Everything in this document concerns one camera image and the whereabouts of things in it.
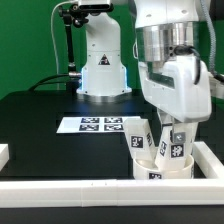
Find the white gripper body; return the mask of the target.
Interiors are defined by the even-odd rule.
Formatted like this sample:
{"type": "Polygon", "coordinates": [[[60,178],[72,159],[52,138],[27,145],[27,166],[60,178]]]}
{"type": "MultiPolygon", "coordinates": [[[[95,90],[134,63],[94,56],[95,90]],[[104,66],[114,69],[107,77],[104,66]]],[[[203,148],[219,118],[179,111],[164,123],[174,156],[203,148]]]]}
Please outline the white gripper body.
{"type": "Polygon", "coordinates": [[[194,56],[177,56],[166,62],[161,73],[150,71],[150,65],[139,62],[141,88],[145,100],[183,123],[206,121],[211,114],[211,95],[207,67],[200,62],[197,84],[194,56]]]}

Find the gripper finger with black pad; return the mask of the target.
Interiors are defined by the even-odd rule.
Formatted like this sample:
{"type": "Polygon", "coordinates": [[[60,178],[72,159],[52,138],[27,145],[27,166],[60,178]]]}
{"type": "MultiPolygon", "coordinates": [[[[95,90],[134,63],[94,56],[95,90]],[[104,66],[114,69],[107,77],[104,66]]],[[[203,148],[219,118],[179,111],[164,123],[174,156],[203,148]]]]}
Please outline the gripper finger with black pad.
{"type": "Polygon", "coordinates": [[[161,109],[158,109],[157,114],[162,126],[170,126],[173,124],[173,118],[168,113],[162,111],[161,109]]]}
{"type": "Polygon", "coordinates": [[[183,144],[186,141],[184,125],[175,119],[172,120],[170,138],[173,144],[183,144]]]}

